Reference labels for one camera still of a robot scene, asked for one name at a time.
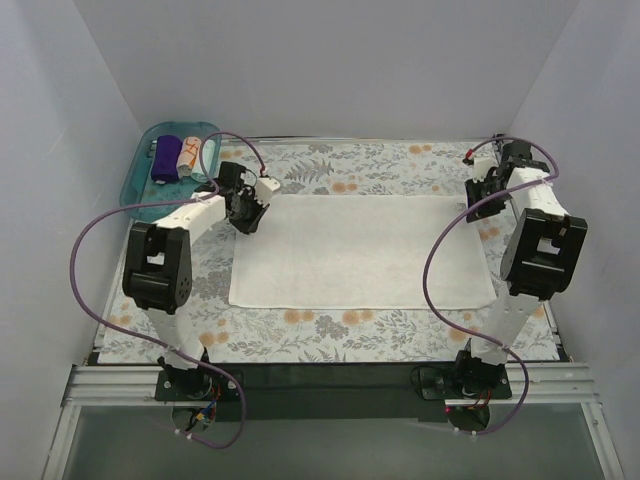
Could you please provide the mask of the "purple towel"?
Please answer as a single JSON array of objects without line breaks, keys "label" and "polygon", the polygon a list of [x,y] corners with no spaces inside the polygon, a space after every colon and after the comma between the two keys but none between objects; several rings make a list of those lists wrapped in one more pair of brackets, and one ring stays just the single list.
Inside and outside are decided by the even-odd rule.
[{"label": "purple towel", "polygon": [[171,184],[179,181],[177,162],[183,141],[173,135],[162,135],[156,140],[155,156],[151,167],[151,179],[155,183]]}]

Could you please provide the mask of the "white towel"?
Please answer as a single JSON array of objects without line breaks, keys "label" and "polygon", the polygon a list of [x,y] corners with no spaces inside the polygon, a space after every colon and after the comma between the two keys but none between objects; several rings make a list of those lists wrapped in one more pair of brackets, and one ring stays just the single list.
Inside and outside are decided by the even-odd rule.
[{"label": "white towel", "polygon": [[237,236],[229,302],[243,308],[480,309],[496,298],[461,196],[282,195]]}]

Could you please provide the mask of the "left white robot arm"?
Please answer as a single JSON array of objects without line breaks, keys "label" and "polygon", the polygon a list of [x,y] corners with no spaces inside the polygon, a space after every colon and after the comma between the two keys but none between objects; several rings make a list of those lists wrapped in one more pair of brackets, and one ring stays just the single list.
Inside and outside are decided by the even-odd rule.
[{"label": "left white robot arm", "polygon": [[237,163],[220,164],[213,185],[201,185],[189,201],[153,223],[136,222],[128,237],[122,288],[151,321],[165,353],[158,363],[170,385],[193,400],[205,398],[213,374],[200,364],[206,348],[179,312],[193,287],[191,247],[215,224],[228,221],[249,235],[258,225],[280,183],[262,173],[253,183]]}]

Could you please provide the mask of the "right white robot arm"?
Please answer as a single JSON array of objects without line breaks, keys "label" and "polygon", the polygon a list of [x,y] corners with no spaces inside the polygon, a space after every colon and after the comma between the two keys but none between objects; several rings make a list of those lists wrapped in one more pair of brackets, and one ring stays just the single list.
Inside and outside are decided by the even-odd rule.
[{"label": "right white robot arm", "polygon": [[471,398],[506,383],[506,349],[534,311],[567,289],[587,234],[587,222],[569,214],[557,200],[548,176],[556,172],[536,160],[532,145],[512,139],[499,147],[494,166],[472,159],[474,177],[465,182],[469,223],[501,213],[512,202],[519,214],[500,264],[503,284],[479,337],[459,351],[452,373],[454,389]]}]

